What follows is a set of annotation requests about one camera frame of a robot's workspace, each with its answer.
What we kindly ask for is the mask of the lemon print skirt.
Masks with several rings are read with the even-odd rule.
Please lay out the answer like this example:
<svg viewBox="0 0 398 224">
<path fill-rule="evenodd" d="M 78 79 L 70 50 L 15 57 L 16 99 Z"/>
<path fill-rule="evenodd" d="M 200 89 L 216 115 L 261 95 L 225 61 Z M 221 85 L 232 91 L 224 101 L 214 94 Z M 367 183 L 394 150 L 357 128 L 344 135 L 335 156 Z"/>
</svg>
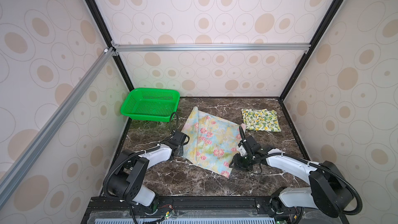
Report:
<svg viewBox="0 0 398 224">
<path fill-rule="evenodd" d="M 277 112 L 275 110 L 252 110 L 242 109 L 243 122 L 247 130 L 281 132 Z"/>
</svg>

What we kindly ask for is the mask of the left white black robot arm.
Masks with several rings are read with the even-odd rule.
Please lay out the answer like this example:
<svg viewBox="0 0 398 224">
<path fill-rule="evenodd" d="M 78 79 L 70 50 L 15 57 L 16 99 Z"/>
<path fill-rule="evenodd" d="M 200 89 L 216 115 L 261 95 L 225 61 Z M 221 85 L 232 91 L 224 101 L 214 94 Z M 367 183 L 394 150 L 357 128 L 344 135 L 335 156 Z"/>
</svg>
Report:
<svg viewBox="0 0 398 224">
<path fill-rule="evenodd" d="M 129 204 L 139 204 L 154 211 L 157 195 L 143 185 L 147 170 L 176 156 L 183 156 L 183 147 L 190 138 L 179 131 L 156 146 L 133 152 L 124 150 L 116 159 L 103 181 L 103 192 Z"/>
</svg>

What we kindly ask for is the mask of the pastel floral skirt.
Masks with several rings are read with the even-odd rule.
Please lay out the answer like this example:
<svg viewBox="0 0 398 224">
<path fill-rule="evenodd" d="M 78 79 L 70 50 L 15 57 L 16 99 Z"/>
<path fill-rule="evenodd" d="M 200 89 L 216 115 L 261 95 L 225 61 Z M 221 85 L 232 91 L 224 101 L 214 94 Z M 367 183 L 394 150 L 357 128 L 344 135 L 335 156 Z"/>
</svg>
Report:
<svg viewBox="0 0 398 224">
<path fill-rule="evenodd" d="M 192 164 L 226 178 L 230 177 L 232 162 L 241 141 L 239 129 L 245 124 L 234 122 L 199 111 L 194 107 L 182 133 L 189 137 L 183 148 L 183 157 Z"/>
</svg>

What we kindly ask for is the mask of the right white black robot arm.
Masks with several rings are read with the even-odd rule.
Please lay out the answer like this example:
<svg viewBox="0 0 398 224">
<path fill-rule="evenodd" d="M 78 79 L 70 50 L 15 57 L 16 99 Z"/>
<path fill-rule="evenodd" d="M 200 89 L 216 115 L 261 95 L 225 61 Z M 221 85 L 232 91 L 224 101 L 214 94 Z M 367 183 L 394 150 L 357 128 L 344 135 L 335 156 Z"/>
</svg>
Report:
<svg viewBox="0 0 398 224">
<path fill-rule="evenodd" d="M 291 208 L 318 209 L 331 218 L 357 215 L 363 203 L 357 190 L 330 162 L 308 161 L 287 154 L 273 146 L 262 147 L 252 136 L 239 134 L 238 154 L 229 164 L 241 171 L 252 170 L 255 164 L 280 169 L 308 184 L 304 188 L 281 187 L 268 199 L 267 207 L 274 214 L 285 214 Z"/>
</svg>

